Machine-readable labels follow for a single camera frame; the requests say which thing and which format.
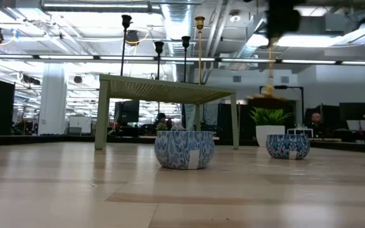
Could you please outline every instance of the woven tabletop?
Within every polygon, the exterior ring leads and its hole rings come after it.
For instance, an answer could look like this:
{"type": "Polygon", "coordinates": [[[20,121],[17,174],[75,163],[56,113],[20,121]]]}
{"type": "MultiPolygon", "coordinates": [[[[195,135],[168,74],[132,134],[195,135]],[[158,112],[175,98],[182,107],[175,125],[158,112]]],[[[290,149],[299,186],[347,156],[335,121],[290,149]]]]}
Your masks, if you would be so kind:
{"type": "Polygon", "coordinates": [[[110,98],[119,99],[200,105],[236,93],[234,89],[134,77],[100,75],[99,79],[109,81],[110,98]]]}

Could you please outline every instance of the green table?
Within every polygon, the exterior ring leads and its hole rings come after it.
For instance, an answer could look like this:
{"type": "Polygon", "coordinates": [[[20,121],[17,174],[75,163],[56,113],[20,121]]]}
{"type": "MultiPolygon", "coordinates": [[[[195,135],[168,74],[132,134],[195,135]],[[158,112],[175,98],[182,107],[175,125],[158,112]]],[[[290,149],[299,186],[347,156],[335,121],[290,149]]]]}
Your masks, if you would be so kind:
{"type": "MultiPolygon", "coordinates": [[[[200,105],[227,96],[231,97],[231,104],[236,104],[236,90],[234,89],[114,75],[100,75],[99,82],[95,149],[105,149],[106,147],[106,127],[108,125],[110,98],[196,105],[196,130],[201,130],[200,105]]],[[[236,105],[231,105],[231,111],[233,148],[238,149],[239,135],[236,105]]]]}

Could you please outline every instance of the wooden floor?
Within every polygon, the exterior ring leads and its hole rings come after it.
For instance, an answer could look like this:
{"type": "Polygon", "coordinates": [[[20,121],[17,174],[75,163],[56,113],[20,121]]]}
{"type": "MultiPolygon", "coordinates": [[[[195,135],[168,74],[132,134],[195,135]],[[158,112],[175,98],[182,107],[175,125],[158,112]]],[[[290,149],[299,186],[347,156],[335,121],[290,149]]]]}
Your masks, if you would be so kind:
{"type": "Polygon", "coordinates": [[[204,170],[167,170],[152,145],[0,146],[0,228],[365,227],[365,153],[274,160],[216,147],[204,170]]]}

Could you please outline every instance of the table leg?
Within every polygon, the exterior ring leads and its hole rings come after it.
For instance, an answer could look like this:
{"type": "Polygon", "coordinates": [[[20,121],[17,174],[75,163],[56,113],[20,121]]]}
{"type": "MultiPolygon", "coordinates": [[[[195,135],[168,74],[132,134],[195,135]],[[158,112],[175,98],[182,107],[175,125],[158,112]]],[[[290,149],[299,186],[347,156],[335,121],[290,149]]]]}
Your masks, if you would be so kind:
{"type": "Polygon", "coordinates": [[[105,149],[109,113],[109,83],[100,81],[98,98],[98,116],[96,121],[95,149],[105,149]]]}
{"type": "Polygon", "coordinates": [[[233,149],[239,149],[238,110],[236,107],[236,94],[231,94],[233,149]]]}
{"type": "Polygon", "coordinates": [[[195,125],[196,131],[201,131],[201,107],[199,104],[195,105],[195,125]]]}

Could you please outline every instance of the blue and white pot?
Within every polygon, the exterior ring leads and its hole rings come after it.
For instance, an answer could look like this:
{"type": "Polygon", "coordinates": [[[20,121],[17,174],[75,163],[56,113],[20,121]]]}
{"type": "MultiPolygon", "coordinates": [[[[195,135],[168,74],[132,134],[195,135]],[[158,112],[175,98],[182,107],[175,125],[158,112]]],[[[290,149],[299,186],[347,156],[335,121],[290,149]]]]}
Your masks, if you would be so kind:
{"type": "Polygon", "coordinates": [[[165,168],[206,168],[214,157],[213,132],[158,131],[155,154],[165,168]]]}
{"type": "Polygon", "coordinates": [[[304,159],[311,148],[307,135],[269,135],[266,148],[273,158],[304,159]]]}

